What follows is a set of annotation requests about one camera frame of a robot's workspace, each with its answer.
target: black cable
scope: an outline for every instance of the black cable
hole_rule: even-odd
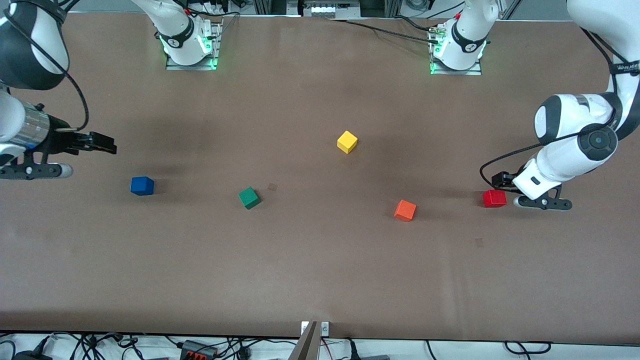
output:
[[[589,31],[587,31],[585,29],[582,29],[582,28],[581,28],[581,30],[587,36],[589,41],[591,41],[591,43],[596,47],[596,49],[598,49],[598,51],[600,51],[600,54],[602,54],[602,56],[604,57],[605,61],[607,62],[607,65],[613,64],[613,61],[609,57],[609,54],[607,54],[607,52],[604,51],[604,49],[602,49],[602,46],[593,38],[593,35],[595,35],[595,34],[589,32]],[[613,92],[617,94],[618,93],[618,78],[616,78],[616,75],[611,75],[611,81],[613,83]]]
[[[13,341],[11,341],[11,340],[4,340],[4,341],[0,341],[0,345],[2,345],[2,344],[9,344],[9,345],[11,345],[11,348],[12,348],[13,350],[12,350],[12,352],[11,352],[11,359],[10,359],[10,360],[13,360],[13,358],[15,357],[15,343],[14,343]]]
[[[74,348],[74,351],[71,353],[69,360],[76,360],[76,351],[80,347],[80,344],[83,342],[83,338],[84,338],[84,335],[80,335],[80,338],[78,339],[78,342],[76,343],[76,347]]]
[[[622,60],[625,63],[628,63],[629,61],[627,61],[627,59],[625,59],[624,56],[622,56],[619,52],[617,52],[611,45],[609,45],[609,43],[607,43],[603,38],[600,37],[600,35],[596,34],[596,33],[591,33],[596,39],[598,39],[598,41],[600,43],[602,43],[602,45],[604,45],[604,47],[607,48],[607,50],[609,50],[613,55],[617,56],[620,60]]]
[[[511,4],[511,11],[509,13],[505,14],[504,20],[509,20],[513,16],[513,13],[515,13],[516,10],[518,10],[518,8],[520,7],[521,3],[522,3],[522,0],[516,0],[514,3],[512,3]]]
[[[80,2],[80,0],[71,0],[69,5],[67,5],[67,7],[65,8],[65,11],[69,12],[79,2]]]
[[[221,342],[221,343],[217,343],[217,344],[211,344],[211,345],[203,346],[203,347],[199,348],[198,350],[194,351],[194,353],[201,352],[202,350],[205,350],[205,349],[207,349],[207,348],[217,347],[218,345],[222,345],[222,344],[225,344],[225,343],[226,343],[226,344],[229,344],[229,339],[228,339],[228,338],[227,338],[227,340],[226,340],[226,341],[223,341],[223,342]],[[228,347],[224,352],[222,352],[222,353],[218,354],[218,356],[224,356],[224,354],[226,354],[226,353],[229,351],[229,349],[230,349],[230,347]],[[182,358],[182,359],[180,359],[180,360],[187,360],[187,359],[188,359],[188,357],[184,357],[184,358]]]
[[[120,339],[120,341],[118,341],[118,346],[121,348],[124,348],[124,351],[122,352],[122,360],[124,360],[124,356],[129,349],[133,350],[133,352],[136,353],[136,355],[138,356],[138,359],[145,360],[145,357],[142,355],[142,352],[136,347],[137,343],[138,343],[138,338],[134,338],[133,335],[129,335],[128,339]]]
[[[606,51],[604,51],[604,49],[602,48],[602,46],[601,46],[601,45],[596,41],[596,39],[595,39],[595,38],[597,38],[597,39],[598,39],[598,41],[600,41],[600,42],[602,43],[602,45],[604,45],[607,49],[609,49],[609,50],[610,50],[614,55],[616,55],[617,57],[619,57],[619,58],[620,58],[620,60],[622,60],[622,61],[624,61],[624,62],[627,62],[627,60],[626,60],[624,57],[620,56],[620,55],[618,54],[618,52],[617,52],[617,51],[615,51],[615,50],[614,50],[614,49],[613,49],[613,48],[612,48],[612,47],[611,47],[611,46],[610,46],[610,45],[609,45],[609,44],[608,44],[604,39],[602,39],[601,37],[599,37],[597,34],[594,34],[594,33],[590,32],[590,31],[587,31],[586,29],[582,29],[582,32],[584,32],[584,34],[585,34],[585,35],[587,36],[587,38],[591,41],[591,43],[596,47],[596,49],[598,49],[598,51],[600,51],[600,54],[602,54],[602,56],[604,57],[605,61],[607,62],[607,65],[611,65],[611,64],[612,64],[612,60],[611,60],[611,58],[609,57],[609,55],[607,54],[607,52],[606,52]],[[612,75],[611,75],[611,82],[612,82],[612,84],[613,84],[613,92],[614,92],[615,94],[617,94],[617,93],[618,93],[618,80],[616,79],[616,75],[615,75],[615,74],[612,74]],[[485,163],[484,165],[482,165],[482,166],[480,167],[480,176],[482,177],[482,179],[483,179],[487,184],[489,184],[489,186],[491,186],[492,188],[494,188],[494,189],[496,189],[496,190],[504,190],[504,191],[506,191],[506,192],[512,192],[512,193],[521,193],[519,190],[506,189],[506,188],[500,188],[500,187],[498,187],[498,186],[494,186],[494,185],[491,183],[491,181],[489,181],[489,180],[486,178],[486,176],[484,176],[484,168],[486,168],[487,166],[491,165],[492,163],[495,163],[496,161],[500,161],[500,160],[502,160],[502,159],[506,159],[506,158],[508,158],[508,157],[510,157],[510,156],[513,156],[513,155],[516,155],[516,154],[520,154],[521,152],[529,151],[529,150],[531,150],[531,149],[535,149],[535,148],[537,148],[537,147],[541,147],[541,146],[546,146],[546,145],[548,145],[548,144],[550,144],[550,143],[558,142],[558,141],[560,141],[560,140],[564,140],[564,139],[567,139],[567,138],[571,138],[571,137],[573,137],[573,136],[582,136],[582,135],[590,134],[590,133],[592,133],[592,132],[594,132],[594,131],[598,131],[598,130],[600,130],[600,129],[603,129],[603,128],[605,128],[605,127],[607,127],[607,126],[609,126],[609,125],[611,125],[611,124],[613,123],[613,121],[614,121],[614,117],[615,117],[615,114],[616,114],[616,110],[615,110],[615,109],[613,109],[613,112],[611,113],[611,118],[609,118],[609,120],[607,120],[607,122],[606,122],[606,123],[604,123],[604,124],[602,124],[602,125],[599,125],[599,126],[598,126],[598,127],[596,127],[596,128],[593,128],[593,129],[587,129],[587,130],[582,130],[582,131],[579,131],[579,132],[577,132],[577,133],[573,133],[573,134],[565,135],[565,136],[562,136],[562,137],[560,137],[560,138],[553,139],[553,140],[549,140],[549,141],[546,141],[546,142],[537,143],[536,145],[531,145],[531,146],[523,147],[522,149],[518,149],[518,150],[515,150],[515,151],[511,151],[511,152],[509,152],[508,154],[505,154],[505,155],[502,155],[502,156],[498,156],[497,158],[495,158],[495,159],[493,159],[493,160],[491,160],[491,161],[489,161],[489,162]]]
[[[72,338],[76,339],[76,340],[80,340],[80,338],[78,338],[76,335],[71,334],[70,332],[66,332],[66,331],[54,331],[51,333],[51,335],[53,335],[54,340],[56,340],[57,336],[56,335],[69,335]]]
[[[206,16],[211,16],[211,17],[221,17],[221,16],[225,16],[225,15],[240,15],[239,12],[228,12],[228,13],[208,13],[208,12],[201,12],[199,10],[194,10],[192,8],[186,8],[187,10],[189,10],[189,12],[193,15],[206,15]]]
[[[522,349],[522,351],[516,351],[516,350],[511,349],[511,347],[509,347],[509,343],[517,344]],[[541,341],[541,342],[535,341],[535,342],[532,342],[532,343],[544,344],[547,347],[542,349],[542,350],[539,350],[539,351],[530,351],[530,350],[527,350],[527,348],[525,348],[524,345],[519,341],[505,341],[504,342],[504,347],[507,348],[508,352],[510,352],[510,353],[512,353],[514,355],[518,355],[518,356],[525,355],[527,357],[527,360],[531,360],[531,355],[542,355],[542,354],[546,354],[547,352],[549,352],[551,350],[551,344],[552,343],[548,343],[546,341]]]
[[[51,55],[49,55],[49,53],[47,53],[47,51],[45,51],[44,49],[42,49],[42,46],[38,45],[38,43],[36,43],[27,33],[26,31],[24,31],[24,29],[22,28],[22,26],[20,26],[15,19],[11,16],[11,14],[9,13],[9,9],[4,9],[4,17],[6,17],[7,21],[20,33],[22,34],[22,36],[24,36],[24,38],[26,38],[27,40],[29,40],[29,42],[31,43],[31,45],[33,45],[36,49],[38,49],[49,61],[51,61],[51,63],[53,63],[53,65],[55,65],[58,70],[60,70],[62,72],[62,74],[69,79],[69,81],[71,82],[71,84],[74,86],[74,88],[76,88],[76,91],[78,92],[78,96],[80,96],[80,100],[82,101],[82,105],[84,108],[84,122],[82,124],[82,126],[80,127],[71,127],[68,129],[57,129],[56,131],[59,133],[70,133],[73,131],[80,131],[82,129],[84,129],[87,124],[89,123],[89,106],[86,103],[86,99],[84,98],[84,94],[82,93],[82,90],[80,89],[80,86],[78,86],[78,84],[76,83],[76,81],[74,80],[74,78],[68,73],[67,70],[65,70],[65,68],[62,67],[62,65],[60,65],[56,59],[54,59]]]
[[[170,342],[170,343],[172,343],[172,344],[174,344],[175,346],[178,346],[178,343],[177,343],[177,342],[175,342],[175,341],[173,341],[173,340],[171,340],[171,338],[169,338],[167,335],[164,335],[164,338],[165,338],[165,339],[167,339],[167,340],[169,340],[169,342]]]
[[[413,20],[409,19],[408,17],[406,17],[404,15],[396,15],[393,18],[394,19],[403,19],[404,21],[408,22],[411,26],[413,26],[414,28],[416,28],[418,30],[429,31],[429,28],[425,28],[424,26],[420,26],[420,25],[416,24],[415,22],[413,22]]]
[[[453,9],[455,9],[455,8],[459,7],[460,5],[464,5],[464,4],[465,4],[465,2],[463,1],[462,3],[457,4],[457,5],[454,5],[454,6],[452,6],[452,7],[448,8],[448,9],[446,9],[446,10],[442,10],[441,12],[435,13],[435,14],[433,14],[433,15],[429,15],[429,16],[425,17],[425,19],[430,19],[430,18],[432,18],[432,17],[436,17],[436,16],[440,15],[441,13],[448,12],[449,10],[453,10]]]
[[[279,343],[287,343],[287,344],[291,344],[291,345],[297,345],[298,343],[295,343],[293,341],[287,341],[287,340],[269,340],[269,339],[263,339],[264,341],[267,341],[268,343],[274,343],[274,344],[279,344]]]
[[[412,40],[418,40],[418,41],[424,41],[424,42],[428,42],[430,44],[437,44],[438,42],[436,40],[432,40],[432,39],[427,39],[427,38],[419,38],[419,37],[413,37],[411,35],[406,35],[406,34],[400,34],[400,33],[395,33],[393,31],[389,31],[386,29],[381,29],[381,28],[376,28],[374,26],[370,26],[370,25],[366,25],[366,24],[361,24],[359,22],[352,22],[352,21],[348,21],[348,20],[338,20],[341,22],[345,22],[347,24],[352,24],[352,25],[357,25],[357,26],[362,26],[363,28],[367,28],[367,29],[371,29],[374,31],[381,31],[383,33],[387,33],[387,34],[391,34],[391,35],[395,35],[397,37],[403,37],[403,38],[408,38],[408,39],[412,39]]]
[[[433,350],[431,349],[431,344],[429,343],[429,340],[426,340],[426,341],[427,341],[427,349],[429,349],[429,355],[431,355],[431,358],[433,360],[438,360],[436,359],[436,355],[433,355]]]
[[[38,345],[33,349],[31,353],[36,355],[37,357],[40,357],[42,355],[42,352],[44,351],[45,345],[47,344],[47,340],[49,340],[50,337],[51,335],[47,335],[46,338],[40,340]]]

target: red cube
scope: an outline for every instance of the red cube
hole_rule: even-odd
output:
[[[488,190],[482,198],[486,208],[499,208],[507,204],[507,195],[502,190]]]

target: cube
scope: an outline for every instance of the cube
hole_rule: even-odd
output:
[[[137,196],[153,195],[155,182],[146,176],[131,178],[131,192]]]
[[[247,209],[251,209],[252,207],[260,204],[260,198],[258,194],[255,193],[255,190],[249,186],[238,194],[240,201],[242,201],[242,205]]]
[[[502,190],[488,190],[482,195],[486,208],[500,208],[507,204],[507,195]]]
[[[338,138],[338,148],[340,148],[340,150],[346,152],[347,154],[349,154],[351,150],[356,147],[357,143],[358,138],[349,131],[345,131],[344,134],[342,134],[342,136]]]
[[[402,221],[411,221],[413,214],[415,213],[416,205],[408,202],[407,200],[400,200],[400,203],[396,207],[394,216]]]

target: blue cube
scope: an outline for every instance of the blue cube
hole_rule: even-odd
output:
[[[137,196],[153,195],[154,181],[146,176],[138,176],[131,179],[131,192]]]

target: orange cube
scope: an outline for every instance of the orange cube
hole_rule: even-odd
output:
[[[411,221],[415,213],[416,205],[406,200],[400,200],[394,216],[402,221]]]

